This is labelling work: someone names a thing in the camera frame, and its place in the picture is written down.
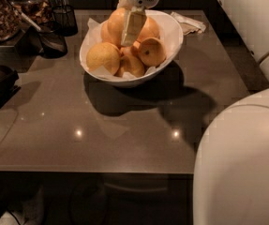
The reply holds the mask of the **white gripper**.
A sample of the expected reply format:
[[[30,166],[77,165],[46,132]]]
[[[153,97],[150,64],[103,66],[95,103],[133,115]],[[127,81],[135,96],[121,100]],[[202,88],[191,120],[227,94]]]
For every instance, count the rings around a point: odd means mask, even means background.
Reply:
[[[122,46],[131,46],[136,41],[147,19],[145,9],[155,7],[158,2],[159,0],[118,0],[117,7],[125,9]]]

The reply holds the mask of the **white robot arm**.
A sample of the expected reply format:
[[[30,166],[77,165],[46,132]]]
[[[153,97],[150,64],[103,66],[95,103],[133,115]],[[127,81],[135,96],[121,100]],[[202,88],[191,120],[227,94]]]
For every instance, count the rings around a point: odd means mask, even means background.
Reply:
[[[269,82],[269,0],[218,0]],[[269,225],[269,88],[221,112],[200,142],[194,225]]]

